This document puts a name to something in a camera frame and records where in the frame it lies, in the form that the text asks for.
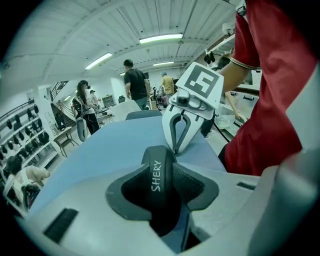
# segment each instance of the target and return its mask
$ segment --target long hair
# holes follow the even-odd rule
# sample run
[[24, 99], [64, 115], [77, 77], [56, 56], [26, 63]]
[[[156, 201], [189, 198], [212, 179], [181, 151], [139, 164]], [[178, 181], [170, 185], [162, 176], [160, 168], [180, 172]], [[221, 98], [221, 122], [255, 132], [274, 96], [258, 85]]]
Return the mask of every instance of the long hair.
[[10, 173], [16, 175], [22, 169], [22, 160], [19, 156], [10, 156], [6, 163], [6, 167]]
[[76, 96], [79, 97], [84, 104], [87, 104], [86, 94], [84, 90], [84, 85], [87, 85], [88, 82], [86, 80], [81, 80], [76, 86]]

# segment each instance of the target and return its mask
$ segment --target blue table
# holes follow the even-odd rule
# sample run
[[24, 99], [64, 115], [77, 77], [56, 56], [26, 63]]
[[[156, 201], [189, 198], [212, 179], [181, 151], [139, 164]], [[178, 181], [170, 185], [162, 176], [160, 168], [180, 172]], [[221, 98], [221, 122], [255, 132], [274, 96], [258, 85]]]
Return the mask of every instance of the blue table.
[[[182, 121], [177, 124], [177, 137], [184, 126]], [[75, 149], [49, 178], [34, 201], [27, 219], [78, 182], [140, 165], [146, 148], [157, 145], [167, 146], [161, 116], [113, 122], [102, 127]], [[200, 132], [185, 151], [176, 156], [176, 160], [179, 163], [226, 171]]]

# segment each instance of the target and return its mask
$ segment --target white ceiling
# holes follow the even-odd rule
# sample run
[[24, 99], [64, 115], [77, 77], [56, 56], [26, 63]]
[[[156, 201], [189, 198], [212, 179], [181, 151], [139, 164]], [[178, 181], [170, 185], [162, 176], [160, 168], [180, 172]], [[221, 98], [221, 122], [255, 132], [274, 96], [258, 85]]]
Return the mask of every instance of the white ceiling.
[[[175, 61], [183, 67], [235, 23], [239, 0], [47, 0], [22, 26], [2, 61], [1, 83], [25, 87], [74, 77], [121, 73], [123, 61], [153, 70]], [[183, 33], [182, 39], [140, 44], [139, 39]], [[85, 70], [110, 52], [101, 65]]]

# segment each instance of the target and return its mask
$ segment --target white wall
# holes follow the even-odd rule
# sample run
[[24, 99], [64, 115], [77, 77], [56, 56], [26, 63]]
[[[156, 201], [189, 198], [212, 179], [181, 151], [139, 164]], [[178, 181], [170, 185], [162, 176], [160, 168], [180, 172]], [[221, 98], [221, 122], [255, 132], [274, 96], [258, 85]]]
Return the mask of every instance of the white wall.
[[39, 89], [39, 96], [40, 98], [46, 98], [47, 100], [50, 99], [50, 97], [48, 96], [48, 92], [46, 88], [43, 89]]
[[11, 97], [4, 98], [0, 103], [0, 117], [2, 117], [5, 113], [10, 110], [20, 106], [23, 103], [28, 102], [28, 94], [30, 94], [32, 90], [24, 91], [18, 94], [15, 94]]
[[150, 81], [151, 88], [156, 87], [157, 89], [159, 89], [162, 82], [161, 73], [163, 71], [165, 71], [166, 74], [172, 77], [173, 79], [180, 78], [182, 74], [182, 70], [180, 68], [161, 69], [161, 70], [151, 71], [149, 72], [149, 81]]

